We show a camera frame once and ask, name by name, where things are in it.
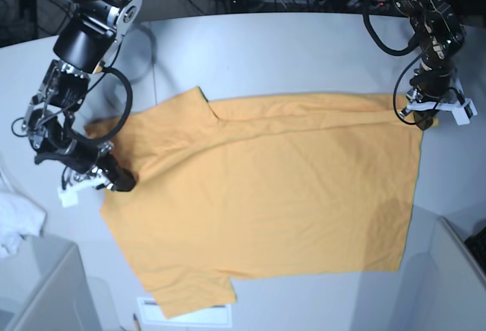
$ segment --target robotic arm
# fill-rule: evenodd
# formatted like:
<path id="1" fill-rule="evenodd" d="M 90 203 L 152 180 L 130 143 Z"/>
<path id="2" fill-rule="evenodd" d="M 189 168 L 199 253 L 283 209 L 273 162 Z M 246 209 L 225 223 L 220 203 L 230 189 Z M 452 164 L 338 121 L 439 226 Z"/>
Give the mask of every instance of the robotic arm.
<path id="1" fill-rule="evenodd" d="M 395 86 L 393 104 L 398 119 L 426 130 L 432 126 L 434 116 L 439 111 L 450 111 L 458 125 L 468 124 L 469 119 L 478 112 L 474 103 L 465 97 L 451 60 L 461 49 L 465 37 L 465 31 L 451 6 L 446 0 L 393 0 L 396 8 L 410 19 L 415 31 L 404 49 L 395 50 L 386 46 L 371 26 L 368 7 L 372 1 L 364 1 L 363 20 L 380 49 L 393 56 L 407 55 L 419 46 L 422 50 L 419 57 L 421 66 L 414 70 L 415 76 L 410 80 L 412 88 L 407 93 L 409 103 L 400 112 L 396 109 L 396 91 L 406 71 Z M 410 113 L 413 113 L 414 120 L 406 121 Z"/>
<path id="2" fill-rule="evenodd" d="M 122 44 L 137 16 L 142 0 L 68 0 L 77 4 L 74 15 L 54 45 L 53 60 L 43 82 L 32 97 L 22 122 L 22 130 L 36 151 L 35 163 L 57 160 L 69 169 L 63 173 L 62 191 L 93 186 L 112 191 L 131 191 L 134 176 L 120 167 L 110 153 L 109 140 L 122 128 L 132 104 L 128 79 L 108 59 Z M 82 105 L 90 74 L 114 74 L 124 85 L 127 104 L 120 122 L 107 135 L 90 139 L 73 128 L 74 114 Z M 63 114 L 61 124 L 58 116 Z"/>

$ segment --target table surface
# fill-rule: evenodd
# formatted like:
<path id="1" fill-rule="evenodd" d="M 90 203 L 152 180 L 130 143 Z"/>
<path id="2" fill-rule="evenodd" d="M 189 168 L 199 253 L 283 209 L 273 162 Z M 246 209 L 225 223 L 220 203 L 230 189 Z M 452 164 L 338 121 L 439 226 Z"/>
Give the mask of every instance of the table surface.
<path id="1" fill-rule="evenodd" d="M 373 17 L 372 22 L 394 48 L 405 46 L 412 35 L 404 18 Z M 115 305 L 111 320 L 108 311 L 102 312 L 102 319 L 113 329 L 117 322 L 130 328 L 135 298 L 147 293 L 99 215 L 103 192 L 88 190 L 78 206 L 62 208 L 57 198 L 62 165 L 34 165 L 27 139 L 10 132 L 11 122 L 24 115 L 55 58 L 54 43 L 55 38 L 48 38 L 0 49 L 0 164 L 12 184 L 48 212 L 46 232 L 78 243 L 97 307 L 103 308 L 100 299 L 110 296 Z M 385 54 L 367 34 L 361 17 L 345 14 L 242 14 L 152 22 L 134 27 L 121 50 L 115 66 L 133 84 L 133 112 L 195 86 L 209 100 L 281 93 L 391 93 L 401 70 L 416 56 Z M 235 281 L 234 329 L 385 330 L 406 315 L 401 285 L 407 274 L 414 274 L 407 264 L 428 250 L 436 217 L 446 216 L 464 235 L 486 218 L 486 32 L 468 29 L 456 63 L 479 116 L 457 127 L 451 116 L 440 115 L 439 127 L 425 132 L 400 271 Z M 408 79 L 400 89 L 408 89 Z M 77 125 L 117 115 L 124 99 L 120 83 L 107 77 L 87 97 Z M 390 175 L 399 173 L 390 169 Z"/>

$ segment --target white cloth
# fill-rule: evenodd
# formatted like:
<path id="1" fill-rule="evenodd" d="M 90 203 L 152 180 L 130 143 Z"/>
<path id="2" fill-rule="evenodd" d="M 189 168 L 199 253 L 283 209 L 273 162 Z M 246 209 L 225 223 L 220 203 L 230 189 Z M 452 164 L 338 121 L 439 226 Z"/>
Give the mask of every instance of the white cloth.
<path id="1" fill-rule="evenodd" d="M 0 169 L 0 258 L 18 252 L 24 235 L 40 235 L 46 213 L 14 192 Z"/>

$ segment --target white table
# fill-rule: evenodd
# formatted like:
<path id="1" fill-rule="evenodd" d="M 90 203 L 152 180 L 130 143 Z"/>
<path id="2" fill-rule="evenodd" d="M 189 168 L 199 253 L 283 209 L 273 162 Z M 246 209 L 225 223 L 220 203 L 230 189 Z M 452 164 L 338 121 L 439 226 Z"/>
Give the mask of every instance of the white table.
<path id="1" fill-rule="evenodd" d="M 373 17 L 388 45 L 400 48 L 412 35 L 406 19 Z M 146 295 L 126 264 L 98 211 L 103 193 L 89 191 L 79 206 L 62 208 L 56 194 L 62 166 L 33 164 L 27 139 L 10 132 L 24 115 L 50 60 L 55 38 L 0 50 L 0 153 L 16 188 L 49 213 L 46 232 L 79 244 L 86 273 L 102 318 L 111 294 L 117 318 L 131 327 L 137 296 Z M 414 58 L 380 51 L 361 17 L 341 14 L 246 14 L 193 17 L 144 24 L 127 36 L 116 64 L 134 85 L 134 111 L 143 111 L 200 86 L 209 100 L 277 93 L 391 93 L 400 71 Z M 486 218 L 486 32 L 469 29 L 458 54 L 459 76 L 479 116 L 465 127 L 442 115 L 440 127 L 427 131 L 415 192 L 412 223 L 401 270 L 397 273 L 348 273 L 234 282 L 235 330 L 399 330 L 406 323 L 412 290 L 404 279 L 420 275 L 417 254 L 428 249 L 437 216 L 447 216 L 464 235 Z M 403 79 L 402 90 L 408 89 Z M 123 89 L 106 79 L 78 116 L 112 116 L 124 105 Z M 390 169 L 390 175 L 399 175 Z"/>

